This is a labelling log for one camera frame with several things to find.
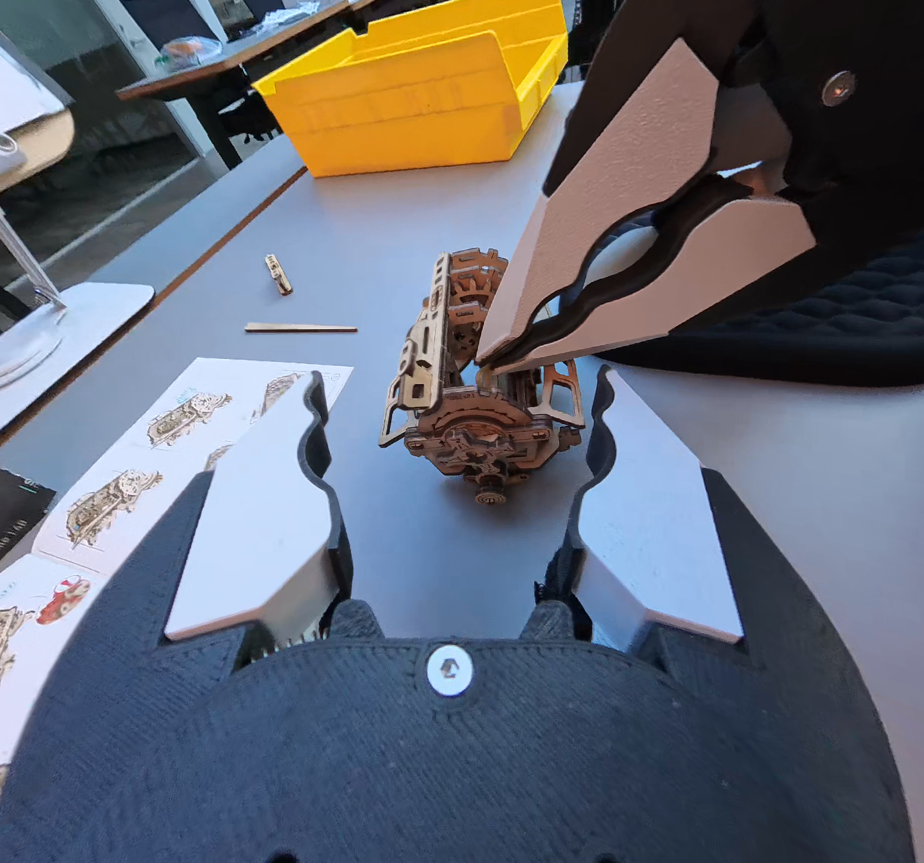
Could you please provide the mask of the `white document stand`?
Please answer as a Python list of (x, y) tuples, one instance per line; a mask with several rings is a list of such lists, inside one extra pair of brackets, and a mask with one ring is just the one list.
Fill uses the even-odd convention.
[[(75, 124), (72, 99), (40, 67), (1, 36), (1, 191), (49, 169), (68, 153)], [(136, 283), (80, 283), (60, 291), (1, 214), (2, 245), (24, 271), (39, 304), (2, 288), (1, 428), (79, 366), (154, 299)]]

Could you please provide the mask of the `yellow plastic bin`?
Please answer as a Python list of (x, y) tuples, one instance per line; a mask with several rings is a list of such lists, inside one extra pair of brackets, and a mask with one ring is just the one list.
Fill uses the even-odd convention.
[(561, 0), (452, 0), (253, 84), (314, 178), (509, 160), (568, 60)]

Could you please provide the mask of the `clear plastic bag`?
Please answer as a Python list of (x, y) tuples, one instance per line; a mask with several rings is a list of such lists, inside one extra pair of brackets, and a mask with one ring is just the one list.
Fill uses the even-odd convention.
[(155, 64), (164, 74), (202, 66), (224, 51), (221, 41), (202, 36), (184, 36), (168, 40), (159, 51)]

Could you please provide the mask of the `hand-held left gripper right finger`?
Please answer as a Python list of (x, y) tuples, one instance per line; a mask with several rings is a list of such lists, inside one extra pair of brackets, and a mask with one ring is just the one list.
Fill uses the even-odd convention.
[(592, 640), (632, 652), (662, 625), (737, 643), (744, 630), (699, 459), (611, 367), (599, 371), (592, 416), (593, 478), (569, 525)]

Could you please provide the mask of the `illustrated instruction booklet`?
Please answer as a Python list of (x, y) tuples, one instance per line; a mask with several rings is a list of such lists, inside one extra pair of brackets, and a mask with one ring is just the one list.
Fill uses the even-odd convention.
[(350, 367), (197, 359), (62, 494), (30, 552), (2, 570), (1, 764), (6, 779), (36, 699), (104, 585), (193, 476), (293, 385), (321, 373), (331, 404)]

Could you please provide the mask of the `brown-edged grey desk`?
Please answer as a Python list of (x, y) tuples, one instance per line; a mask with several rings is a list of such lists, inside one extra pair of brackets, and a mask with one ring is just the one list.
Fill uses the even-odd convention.
[(164, 76), (150, 77), (116, 91), (123, 102), (154, 99), (186, 101), (228, 169), (241, 163), (216, 104), (219, 91), (237, 82), (254, 82), (346, 28), (364, 32), (370, 22), (412, 8), (415, 0), (341, 2), (316, 14), (227, 43), (214, 57)]

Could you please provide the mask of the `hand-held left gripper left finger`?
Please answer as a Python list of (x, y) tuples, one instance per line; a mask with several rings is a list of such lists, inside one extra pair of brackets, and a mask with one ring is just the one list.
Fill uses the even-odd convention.
[(276, 643), (325, 636), (353, 563), (333, 489), (324, 381), (292, 385), (216, 466), (165, 628), (179, 641), (257, 622)]

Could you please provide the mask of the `wooden mechanical model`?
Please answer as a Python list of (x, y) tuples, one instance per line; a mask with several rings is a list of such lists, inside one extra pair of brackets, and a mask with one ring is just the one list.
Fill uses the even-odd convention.
[(382, 448), (403, 441), (443, 475), (472, 483), (485, 505), (503, 503), (508, 485), (579, 445), (586, 426), (573, 360), (479, 370), (474, 384), (464, 382), (507, 265), (493, 248), (440, 253), (403, 344), (378, 441)]

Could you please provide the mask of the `black quilted cushion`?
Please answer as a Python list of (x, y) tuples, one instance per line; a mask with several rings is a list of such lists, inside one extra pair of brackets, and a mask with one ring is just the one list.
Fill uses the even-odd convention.
[(663, 372), (765, 381), (921, 385), (923, 234), (787, 308), (597, 357)]

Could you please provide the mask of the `black model kit box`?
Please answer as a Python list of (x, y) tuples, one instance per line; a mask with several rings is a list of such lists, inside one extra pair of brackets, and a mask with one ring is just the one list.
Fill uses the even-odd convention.
[(55, 496), (55, 490), (1, 469), (2, 560), (45, 518)]

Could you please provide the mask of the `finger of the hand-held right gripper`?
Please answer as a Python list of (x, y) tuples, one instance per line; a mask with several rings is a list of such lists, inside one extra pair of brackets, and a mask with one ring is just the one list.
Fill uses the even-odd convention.
[[(745, 198), (732, 194), (733, 185), (784, 199), (790, 147), (791, 133), (762, 86), (721, 90), (687, 43), (674, 41), (562, 181), (547, 178), (540, 198), (560, 195), (566, 209), (590, 216), (593, 229), (565, 237), (565, 245), (586, 245), (587, 257), (577, 279), (540, 306), (533, 322), (545, 328), (560, 313), (573, 316), (587, 286), (631, 268), (653, 245), (664, 268), (696, 224)], [(792, 261), (671, 333), (791, 303)], [(478, 361), (491, 365), (491, 311)]]
[(631, 268), (587, 286), (573, 316), (560, 313), (545, 328), (534, 315), (577, 279), (587, 257), (586, 245), (565, 245), (565, 237), (593, 225), (560, 195), (540, 198), (491, 304), (491, 366), (532, 369), (664, 337), (815, 246), (796, 203), (731, 190), (745, 198), (696, 224), (664, 268), (651, 246)]

